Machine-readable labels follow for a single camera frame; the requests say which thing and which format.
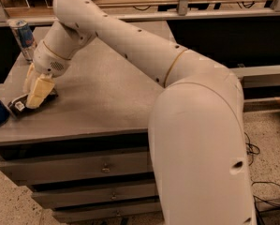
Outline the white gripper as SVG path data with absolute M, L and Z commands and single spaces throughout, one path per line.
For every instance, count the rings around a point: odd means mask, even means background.
M 24 93 L 28 93 L 28 108 L 37 109 L 40 106 L 55 86 L 52 77 L 62 76 L 70 66 L 71 58 L 71 49 L 51 47 L 44 40 L 38 43 L 34 51 L 34 64 L 29 66 L 22 88 Z

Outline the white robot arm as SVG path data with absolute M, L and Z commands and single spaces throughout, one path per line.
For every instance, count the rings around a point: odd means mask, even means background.
M 112 18 L 91 0 L 53 0 L 57 18 L 24 84 L 36 109 L 74 54 L 94 38 L 163 87 L 150 155 L 165 225 L 257 225 L 243 131 L 243 89 L 227 67 Z

